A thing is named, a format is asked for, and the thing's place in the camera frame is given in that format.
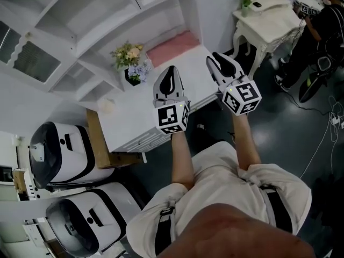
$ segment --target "black and white marker cube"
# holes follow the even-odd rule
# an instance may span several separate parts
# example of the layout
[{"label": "black and white marker cube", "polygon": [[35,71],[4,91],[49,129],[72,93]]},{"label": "black and white marker cube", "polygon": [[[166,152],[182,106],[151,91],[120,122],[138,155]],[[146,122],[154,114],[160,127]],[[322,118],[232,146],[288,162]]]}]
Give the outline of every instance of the black and white marker cube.
[{"label": "black and white marker cube", "polygon": [[189,108],[186,102],[178,102],[154,109],[156,128],[163,134],[174,134],[187,129]]},{"label": "black and white marker cube", "polygon": [[227,87],[222,102],[239,116],[255,110],[261,99],[256,83],[248,81]]}]

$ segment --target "white t-shirt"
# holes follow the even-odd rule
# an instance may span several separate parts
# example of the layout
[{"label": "white t-shirt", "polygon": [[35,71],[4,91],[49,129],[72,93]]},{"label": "white t-shirt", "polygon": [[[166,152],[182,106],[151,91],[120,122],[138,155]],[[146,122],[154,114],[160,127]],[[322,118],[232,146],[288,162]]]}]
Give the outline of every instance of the white t-shirt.
[{"label": "white t-shirt", "polygon": [[289,213],[293,234],[302,227],[311,206],[311,190],[293,174],[275,164],[251,165],[244,171],[238,167],[235,149],[224,141],[194,156],[192,163],[195,186],[190,191],[177,183],[162,188],[128,224],[128,241],[143,258],[156,257],[154,243],[160,212],[171,202],[176,207],[176,236],[198,211],[218,203],[232,205],[252,218],[276,226],[269,199],[259,188],[273,185]]}]

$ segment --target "person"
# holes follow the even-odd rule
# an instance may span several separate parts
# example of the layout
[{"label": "person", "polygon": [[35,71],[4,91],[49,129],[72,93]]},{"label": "person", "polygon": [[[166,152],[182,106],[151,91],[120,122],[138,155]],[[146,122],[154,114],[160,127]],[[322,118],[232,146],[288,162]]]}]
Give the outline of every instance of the person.
[{"label": "person", "polygon": [[214,144],[191,158],[184,132],[173,134],[171,184],[127,225],[141,257],[315,257],[294,236],[311,190],[279,166],[263,164],[248,117],[232,116],[236,150],[198,125],[201,138]]},{"label": "person", "polygon": [[344,0],[329,1],[331,5],[325,6],[318,15],[312,19],[309,16],[304,18],[306,27],[292,50],[289,62],[280,61],[282,74],[275,75],[275,82],[285,92],[289,91],[290,87],[299,80],[304,69],[312,63],[312,55],[315,57],[317,51],[324,51],[326,41],[336,32],[340,32],[341,27],[344,26],[344,8],[342,7]]}]

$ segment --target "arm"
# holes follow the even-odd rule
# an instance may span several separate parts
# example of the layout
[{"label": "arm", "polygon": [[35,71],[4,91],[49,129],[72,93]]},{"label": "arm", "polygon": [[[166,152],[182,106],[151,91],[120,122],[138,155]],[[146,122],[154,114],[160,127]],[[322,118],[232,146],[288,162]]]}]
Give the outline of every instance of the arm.
[{"label": "arm", "polygon": [[321,41],[321,36],[317,32],[317,30],[314,29],[314,27],[312,25],[312,22],[311,22],[311,20],[310,20],[310,18],[308,16],[305,17],[305,21],[306,21],[307,27],[310,30],[310,32],[311,32],[312,36],[314,37],[314,39],[316,41]]},{"label": "arm", "polygon": [[235,149],[238,156],[239,168],[247,171],[251,164],[261,164],[260,157],[254,145],[247,116],[233,115]]},{"label": "arm", "polygon": [[172,136],[172,183],[183,184],[188,190],[194,186],[194,168],[184,132]]}]

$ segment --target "pink cushion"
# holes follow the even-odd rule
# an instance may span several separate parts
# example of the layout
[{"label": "pink cushion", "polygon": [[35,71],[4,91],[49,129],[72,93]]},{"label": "pink cushion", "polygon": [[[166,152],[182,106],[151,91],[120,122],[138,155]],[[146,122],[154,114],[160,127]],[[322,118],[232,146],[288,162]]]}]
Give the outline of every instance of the pink cushion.
[{"label": "pink cushion", "polygon": [[189,32],[183,32],[147,52],[154,67],[175,58],[199,45],[199,41]]}]

